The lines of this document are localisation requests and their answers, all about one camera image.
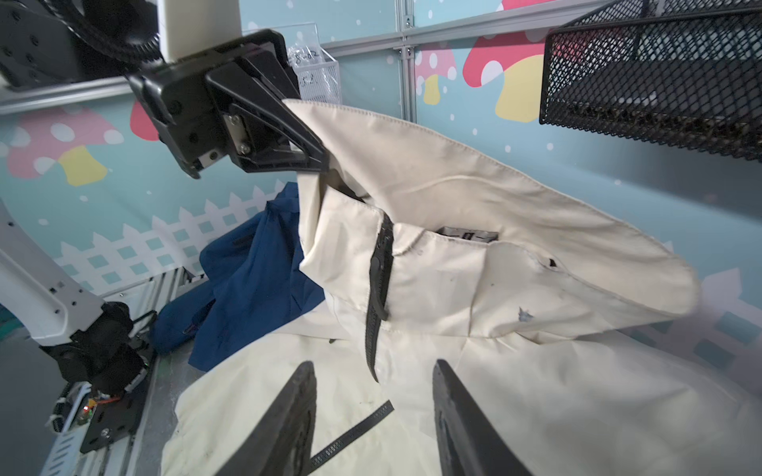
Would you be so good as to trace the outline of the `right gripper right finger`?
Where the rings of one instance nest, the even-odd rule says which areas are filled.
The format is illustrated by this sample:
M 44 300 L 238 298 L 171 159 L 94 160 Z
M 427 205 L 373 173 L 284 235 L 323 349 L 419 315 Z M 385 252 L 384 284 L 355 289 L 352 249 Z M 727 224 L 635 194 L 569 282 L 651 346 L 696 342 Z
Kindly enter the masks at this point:
M 448 362 L 433 370 L 433 401 L 444 475 L 528 475 Z

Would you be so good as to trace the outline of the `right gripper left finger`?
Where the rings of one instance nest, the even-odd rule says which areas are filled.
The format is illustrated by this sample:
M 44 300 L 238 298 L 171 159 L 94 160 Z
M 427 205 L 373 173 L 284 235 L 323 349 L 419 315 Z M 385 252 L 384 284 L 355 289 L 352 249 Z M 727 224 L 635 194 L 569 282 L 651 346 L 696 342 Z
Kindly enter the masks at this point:
M 219 475 L 307 475 L 316 426 L 317 378 L 301 363 Z

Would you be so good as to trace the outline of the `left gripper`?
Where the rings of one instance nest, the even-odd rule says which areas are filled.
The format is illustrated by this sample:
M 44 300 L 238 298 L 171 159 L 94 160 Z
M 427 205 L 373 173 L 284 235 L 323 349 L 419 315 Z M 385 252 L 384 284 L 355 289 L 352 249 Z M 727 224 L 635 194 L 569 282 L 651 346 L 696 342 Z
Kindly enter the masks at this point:
M 286 104 L 301 95 L 284 37 L 274 30 L 176 63 L 145 65 L 127 81 L 160 141 L 191 178 L 228 152 L 248 174 L 327 170 L 325 145 Z

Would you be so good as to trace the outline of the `blue jacket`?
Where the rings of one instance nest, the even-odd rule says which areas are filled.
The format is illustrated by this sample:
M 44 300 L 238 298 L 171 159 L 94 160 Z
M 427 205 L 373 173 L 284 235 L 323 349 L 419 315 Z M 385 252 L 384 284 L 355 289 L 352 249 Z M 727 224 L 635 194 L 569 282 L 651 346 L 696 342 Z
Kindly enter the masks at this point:
M 265 209 L 208 244 L 208 278 L 158 313 L 149 340 L 166 355 L 194 343 L 190 366 L 210 371 L 237 351 L 312 311 L 323 289 L 300 269 L 300 203 L 289 182 Z

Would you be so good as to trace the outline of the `beige jacket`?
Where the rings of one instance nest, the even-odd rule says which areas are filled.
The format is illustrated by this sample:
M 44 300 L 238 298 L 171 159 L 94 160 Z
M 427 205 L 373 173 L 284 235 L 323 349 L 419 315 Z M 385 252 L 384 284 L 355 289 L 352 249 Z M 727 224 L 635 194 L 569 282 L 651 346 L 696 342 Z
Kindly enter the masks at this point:
M 165 475 L 216 475 L 304 362 L 324 449 L 392 412 L 325 475 L 441 473 L 439 361 L 534 475 L 757 475 L 760 400 L 625 335 L 693 315 L 694 270 L 630 224 L 417 124 L 290 99 L 327 148 L 298 176 L 313 311 L 240 349 L 180 396 Z

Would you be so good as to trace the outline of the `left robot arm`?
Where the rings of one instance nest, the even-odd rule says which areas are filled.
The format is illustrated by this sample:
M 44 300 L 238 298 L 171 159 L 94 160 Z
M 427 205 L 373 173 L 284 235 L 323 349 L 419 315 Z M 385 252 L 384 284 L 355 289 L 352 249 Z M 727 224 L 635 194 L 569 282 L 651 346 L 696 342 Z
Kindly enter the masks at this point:
M 204 370 L 323 299 L 300 269 L 298 187 L 266 196 L 249 179 L 321 173 L 327 149 L 292 112 L 283 36 L 240 26 L 235 1 L 1 5 L 9 86 L 123 75 L 130 88 L 1 124 L 1 305 L 67 382 L 108 400 L 149 371 L 111 293 L 176 269 L 210 275 L 195 317 L 159 313 L 151 328 L 159 351 L 199 338 Z

